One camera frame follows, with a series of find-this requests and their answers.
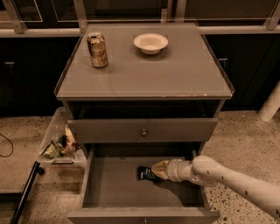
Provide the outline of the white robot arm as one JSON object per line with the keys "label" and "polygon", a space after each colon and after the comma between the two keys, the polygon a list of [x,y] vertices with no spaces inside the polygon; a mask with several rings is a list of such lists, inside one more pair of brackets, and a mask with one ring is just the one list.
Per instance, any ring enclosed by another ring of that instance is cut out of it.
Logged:
{"label": "white robot arm", "polygon": [[280,187],[231,170],[204,155],[192,161],[171,159],[154,164],[152,172],[172,182],[189,181],[200,186],[219,182],[280,221]]}

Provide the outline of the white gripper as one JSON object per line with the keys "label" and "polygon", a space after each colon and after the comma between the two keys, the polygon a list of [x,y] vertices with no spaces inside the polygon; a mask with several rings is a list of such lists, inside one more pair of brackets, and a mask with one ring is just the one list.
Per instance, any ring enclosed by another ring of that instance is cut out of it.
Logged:
{"label": "white gripper", "polygon": [[154,164],[151,167],[152,172],[159,178],[172,182],[181,182],[179,177],[178,168],[182,162],[181,159],[165,160]]}

